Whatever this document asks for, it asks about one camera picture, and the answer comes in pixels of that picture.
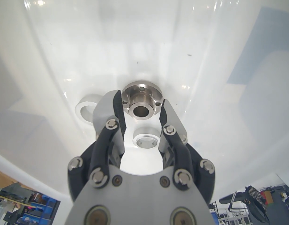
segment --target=hole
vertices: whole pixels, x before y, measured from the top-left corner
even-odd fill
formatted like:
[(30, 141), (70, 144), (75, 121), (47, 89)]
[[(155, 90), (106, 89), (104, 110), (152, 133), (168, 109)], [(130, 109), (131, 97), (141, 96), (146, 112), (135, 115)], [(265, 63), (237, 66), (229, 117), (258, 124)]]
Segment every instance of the hole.
[(92, 122), (92, 114), (95, 109), (95, 106), (84, 106), (81, 108), (81, 116), (88, 122)]
[(148, 116), (149, 109), (147, 109), (144, 106), (137, 106), (137, 107), (134, 108), (133, 113), (137, 117), (144, 118), (144, 117)]

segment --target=chair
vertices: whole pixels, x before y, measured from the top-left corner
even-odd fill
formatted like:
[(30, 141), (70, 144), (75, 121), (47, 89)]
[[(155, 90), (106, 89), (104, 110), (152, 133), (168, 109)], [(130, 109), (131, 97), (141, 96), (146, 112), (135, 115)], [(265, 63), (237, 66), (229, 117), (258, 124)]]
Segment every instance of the chair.
[(234, 209), (232, 207), (233, 203), (237, 201), (243, 202), (247, 206), (252, 216), (254, 216), (259, 222), (268, 224), (270, 223), (266, 215), (266, 199), (262, 197), (262, 195), (258, 192), (256, 188), (250, 185), (245, 188), (245, 192), (235, 192), (234, 194), (231, 194), (219, 200), (221, 204), (230, 203), (228, 208), (230, 212), (239, 212), (239, 209)]

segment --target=blue panel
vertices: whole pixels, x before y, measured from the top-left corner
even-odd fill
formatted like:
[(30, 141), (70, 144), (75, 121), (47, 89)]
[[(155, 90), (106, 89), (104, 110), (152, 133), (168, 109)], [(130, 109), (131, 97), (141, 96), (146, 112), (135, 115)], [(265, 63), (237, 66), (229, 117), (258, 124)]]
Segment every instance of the blue panel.
[(218, 222), (218, 218), (217, 218), (216, 213), (212, 212), (211, 215), (212, 215), (212, 217), (213, 217), (213, 220), (214, 220), (214, 222), (215, 222), (215, 225), (219, 225), (219, 222)]
[(247, 85), (274, 51), (289, 51), (289, 13), (263, 7), (227, 83)]

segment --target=metal bushing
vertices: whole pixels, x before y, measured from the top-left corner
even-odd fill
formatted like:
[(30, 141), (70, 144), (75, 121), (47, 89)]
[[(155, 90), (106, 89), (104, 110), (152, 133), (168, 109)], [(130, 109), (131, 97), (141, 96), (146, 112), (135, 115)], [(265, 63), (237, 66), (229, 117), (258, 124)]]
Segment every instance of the metal bushing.
[(132, 118), (146, 120), (160, 112), (163, 96), (155, 84), (136, 81), (123, 89), (122, 101), (124, 111)]

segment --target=hex bolt head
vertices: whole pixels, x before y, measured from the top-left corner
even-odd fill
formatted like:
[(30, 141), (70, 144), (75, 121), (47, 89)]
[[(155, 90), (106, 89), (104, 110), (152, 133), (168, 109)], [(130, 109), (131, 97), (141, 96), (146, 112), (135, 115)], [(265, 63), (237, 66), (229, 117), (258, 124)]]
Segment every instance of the hex bolt head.
[(180, 136), (183, 144), (187, 144), (187, 137), (185, 135)]
[(68, 164), (68, 170), (71, 171), (75, 168), (79, 168), (83, 165), (83, 159), (81, 157), (75, 157), (71, 159), (71, 161)]
[(106, 123), (106, 128), (107, 128), (108, 130), (114, 130), (114, 129), (116, 129), (116, 128), (117, 128), (117, 125), (116, 125), (115, 119), (110, 119), (110, 120), (108, 120), (107, 123)]
[(204, 170), (208, 171), (209, 174), (213, 174), (215, 172), (215, 167), (213, 163), (207, 159), (202, 159), (200, 161), (200, 167)]
[(92, 180), (98, 184), (102, 182), (103, 178), (104, 178), (104, 173), (102, 171), (98, 171), (93, 175)]
[(172, 126), (168, 126), (168, 127), (166, 127), (166, 132), (167, 133), (172, 133), (173, 132), (173, 127)]
[(187, 173), (180, 173), (179, 174), (179, 181), (182, 185), (187, 185), (190, 181), (190, 177), (188, 176)]
[(176, 133), (176, 129), (172, 125), (167, 126), (166, 128), (163, 129), (163, 131), (165, 134), (169, 136), (172, 136)]

